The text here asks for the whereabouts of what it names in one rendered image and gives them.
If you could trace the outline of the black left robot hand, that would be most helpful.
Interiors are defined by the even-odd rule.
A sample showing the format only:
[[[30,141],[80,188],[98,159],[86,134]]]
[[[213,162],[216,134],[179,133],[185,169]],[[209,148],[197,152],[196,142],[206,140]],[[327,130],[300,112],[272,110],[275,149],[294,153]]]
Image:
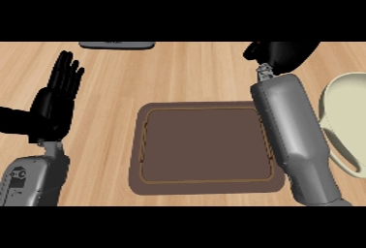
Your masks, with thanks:
[[[73,59],[73,53],[64,50],[30,111],[0,107],[0,133],[27,135],[30,143],[64,139],[70,133],[83,74],[85,68]]]

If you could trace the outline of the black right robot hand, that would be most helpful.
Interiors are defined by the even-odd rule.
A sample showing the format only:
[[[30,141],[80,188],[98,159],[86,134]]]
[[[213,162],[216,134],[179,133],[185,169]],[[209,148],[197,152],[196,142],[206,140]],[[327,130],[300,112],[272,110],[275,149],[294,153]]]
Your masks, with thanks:
[[[253,42],[244,52],[249,60],[269,64],[277,76],[290,73],[306,61],[319,42]]]

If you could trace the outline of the cream pot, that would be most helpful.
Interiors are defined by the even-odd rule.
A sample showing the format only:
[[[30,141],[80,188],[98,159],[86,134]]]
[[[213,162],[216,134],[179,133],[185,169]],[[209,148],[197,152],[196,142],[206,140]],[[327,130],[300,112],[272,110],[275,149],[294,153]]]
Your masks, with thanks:
[[[319,124],[339,153],[353,170],[331,153],[348,174],[366,178],[366,73],[340,75],[324,89],[319,99]]]

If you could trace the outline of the brown tray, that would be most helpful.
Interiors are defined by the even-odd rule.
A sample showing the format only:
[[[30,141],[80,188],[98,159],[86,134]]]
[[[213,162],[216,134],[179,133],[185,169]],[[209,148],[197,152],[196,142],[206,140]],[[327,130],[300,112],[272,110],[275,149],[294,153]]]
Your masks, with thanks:
[[[253,102],[142,106],[129,170],[136,194],[272,193],[284,184]]]

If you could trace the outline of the dark grey appliance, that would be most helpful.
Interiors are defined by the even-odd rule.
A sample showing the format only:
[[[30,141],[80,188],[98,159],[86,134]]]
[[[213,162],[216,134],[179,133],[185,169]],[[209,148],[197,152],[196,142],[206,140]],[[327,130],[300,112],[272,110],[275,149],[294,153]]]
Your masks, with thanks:
[[[79,42],[83,48],[97,49],[150,49],[156,42]]]

